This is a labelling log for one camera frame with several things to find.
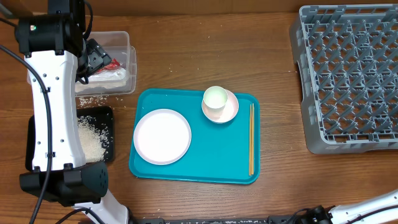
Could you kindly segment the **large pink plate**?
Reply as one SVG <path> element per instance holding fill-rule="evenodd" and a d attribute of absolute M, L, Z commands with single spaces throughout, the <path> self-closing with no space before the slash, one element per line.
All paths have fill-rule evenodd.
<path fill-rule="evenodd" d="M 192 131 L 178 112 L 157 109 L 144 115 L 133 133 L 136 152 L 147 162 L 168 165 L 181 159 L 190 147 Z"/>

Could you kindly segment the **food scraps and rice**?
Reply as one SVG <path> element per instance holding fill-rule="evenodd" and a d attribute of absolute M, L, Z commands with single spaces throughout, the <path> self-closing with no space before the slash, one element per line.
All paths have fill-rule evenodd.
<path fill-rule="evenodd" d="M 78 134 L 86 162 L 104 161 L 112 142 L 108 126 L 98 124 L 92 116 L 82 116 L 78 118 Z"/>

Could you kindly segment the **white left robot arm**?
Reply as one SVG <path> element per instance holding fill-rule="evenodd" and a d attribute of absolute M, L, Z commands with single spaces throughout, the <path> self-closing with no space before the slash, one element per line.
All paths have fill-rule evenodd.
<path fill-rule="evenodd" d="M 92 20 L 87 1 L 49 1 L 46 14 L 16 26 L 16 59 L 28 70 L 35 124 L 31 168 L 19 182 L 38 202 L 71 207 L 95 223 L 132 223 L 108 188 L 106 164 L 87 163 L 78 134 L 75 85 L 111 61 L 90 38 Z"/>

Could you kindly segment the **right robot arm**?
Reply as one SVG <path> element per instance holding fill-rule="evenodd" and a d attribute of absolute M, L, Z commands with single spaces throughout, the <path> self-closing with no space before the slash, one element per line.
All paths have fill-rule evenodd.
<path fill-rule="evenodd" d="M 351 205 L 305 208 L 285 223 L 293 224 L 377 224 L 397 220 L 397 190 Z"/>

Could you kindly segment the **red snack wrapper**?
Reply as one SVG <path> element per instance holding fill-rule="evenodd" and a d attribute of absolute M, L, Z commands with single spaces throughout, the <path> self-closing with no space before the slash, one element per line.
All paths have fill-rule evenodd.
<path fill-rule="evenodd" d="M 114 58 L 108 65 L 105 65 L 103 68 L 99 69 L 97 72 L 100 73 L 105 70 L 106 71 L 117 70 L 120 68 L 120 66 L 121 66 L 121 64 Z"/>

